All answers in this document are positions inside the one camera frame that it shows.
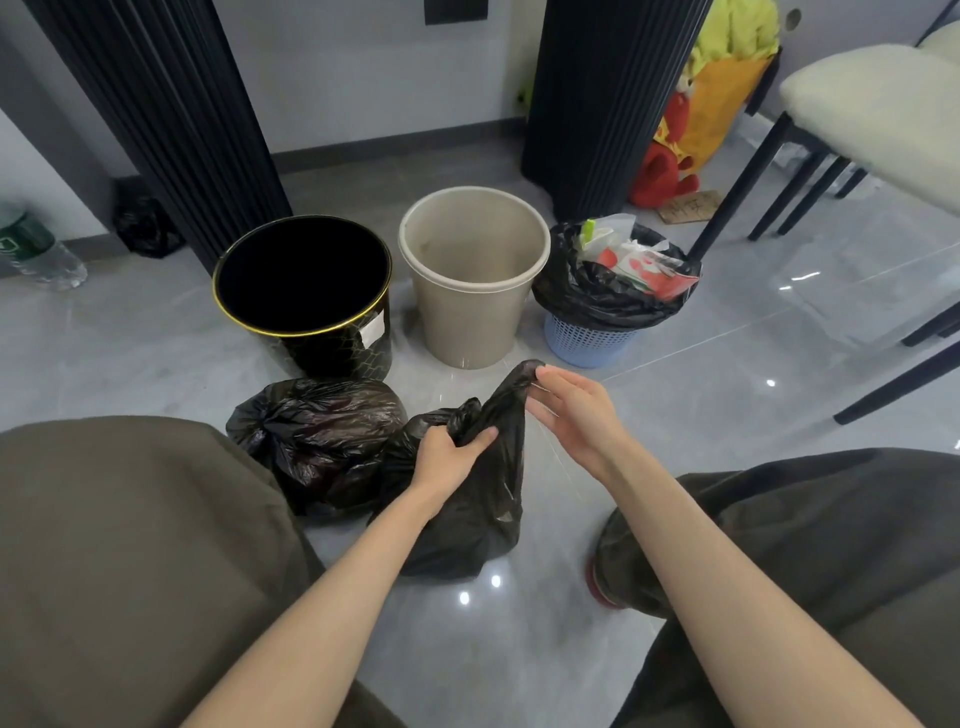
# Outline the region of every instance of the cardboard sign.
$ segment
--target cardboard sign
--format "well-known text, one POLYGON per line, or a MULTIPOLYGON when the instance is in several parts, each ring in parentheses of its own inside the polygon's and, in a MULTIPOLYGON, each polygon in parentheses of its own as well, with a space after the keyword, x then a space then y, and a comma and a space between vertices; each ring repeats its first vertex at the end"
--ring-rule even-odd
POLYGON ((657 210, 660 219, 667 225, 701 223, 713 217, 723 197, 715 189, 706 192, 691 192, 675 197, 657 210))

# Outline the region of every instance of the plastic bottle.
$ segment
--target plastic bottle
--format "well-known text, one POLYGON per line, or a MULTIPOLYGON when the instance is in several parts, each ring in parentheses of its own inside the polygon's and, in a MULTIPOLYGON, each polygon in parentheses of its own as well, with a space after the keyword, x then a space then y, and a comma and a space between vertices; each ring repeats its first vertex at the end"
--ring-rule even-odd
POLYGON ((55 291, 68 291, 86 280, 84 262, 22 207, 0 203, 0 255, 55 291))

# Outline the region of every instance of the green bottle label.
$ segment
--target green bottle label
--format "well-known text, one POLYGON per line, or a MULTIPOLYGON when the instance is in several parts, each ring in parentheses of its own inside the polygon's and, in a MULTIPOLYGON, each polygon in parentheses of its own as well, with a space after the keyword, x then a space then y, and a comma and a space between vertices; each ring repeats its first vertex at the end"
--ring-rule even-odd
POLYGON ((18 263, 46 253, 57 238, 29 212, 0 230, 0 254, 18 263))

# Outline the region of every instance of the black vertical radiator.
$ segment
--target black vertical radiator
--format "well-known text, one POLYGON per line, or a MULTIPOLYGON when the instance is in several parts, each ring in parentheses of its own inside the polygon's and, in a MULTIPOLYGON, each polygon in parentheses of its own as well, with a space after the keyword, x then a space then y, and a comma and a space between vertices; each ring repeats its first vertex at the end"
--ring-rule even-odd
POLYGON ((711 0, 548 0, 522 172, 558 220, 619 212, 711 0))
POLYGON ((208 272, 292 214, 211 0, 25 0, 208 272))

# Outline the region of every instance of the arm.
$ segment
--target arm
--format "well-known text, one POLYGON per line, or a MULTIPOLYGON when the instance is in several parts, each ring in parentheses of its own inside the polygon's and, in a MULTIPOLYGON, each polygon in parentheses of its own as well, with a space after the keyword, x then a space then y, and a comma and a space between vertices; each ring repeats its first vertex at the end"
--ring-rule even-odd
POLYGON ((240 658, 183 728, 333 725, 387 592, 414 541, 496 438, 457 448, 431 427, 410 487, 240 658))
POLYGON ((610 491, 737 728, 921 728, 623 429, 604 388, 555 367, 527 407, 610 491))

